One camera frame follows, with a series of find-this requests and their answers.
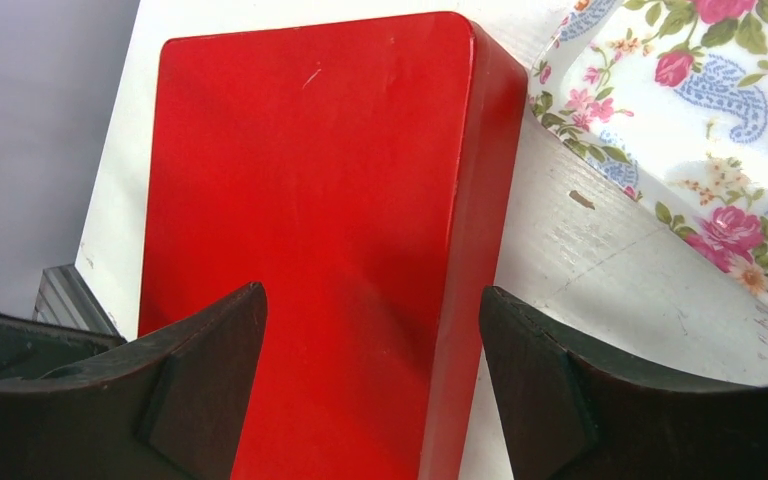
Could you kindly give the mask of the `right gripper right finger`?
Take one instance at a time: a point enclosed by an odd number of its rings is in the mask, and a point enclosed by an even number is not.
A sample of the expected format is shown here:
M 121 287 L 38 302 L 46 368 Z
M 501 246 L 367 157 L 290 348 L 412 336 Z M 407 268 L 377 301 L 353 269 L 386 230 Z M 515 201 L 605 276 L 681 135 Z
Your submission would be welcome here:
M 483 290 L 480 334 L 517 479 L 768 479 L 768 386 L 682 372 Z

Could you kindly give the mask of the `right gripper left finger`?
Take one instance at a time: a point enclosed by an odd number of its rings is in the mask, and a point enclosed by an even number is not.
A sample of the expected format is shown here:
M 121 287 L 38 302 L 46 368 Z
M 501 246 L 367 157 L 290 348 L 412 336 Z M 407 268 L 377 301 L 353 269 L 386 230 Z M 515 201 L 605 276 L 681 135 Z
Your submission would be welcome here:
M 133 341 L 0 315 L 0 479 L 227 479 L 267 320 L 247 284 Z

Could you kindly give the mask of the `red box lid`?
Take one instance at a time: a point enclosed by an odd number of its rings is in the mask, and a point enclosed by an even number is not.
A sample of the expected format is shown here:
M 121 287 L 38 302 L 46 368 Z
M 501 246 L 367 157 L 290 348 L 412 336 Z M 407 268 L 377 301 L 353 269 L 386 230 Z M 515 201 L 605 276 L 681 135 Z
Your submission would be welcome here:
M 454 479 L 526 97 L 453 12 L 160 52 L 138 330 L 268 318 L 237 479 Z

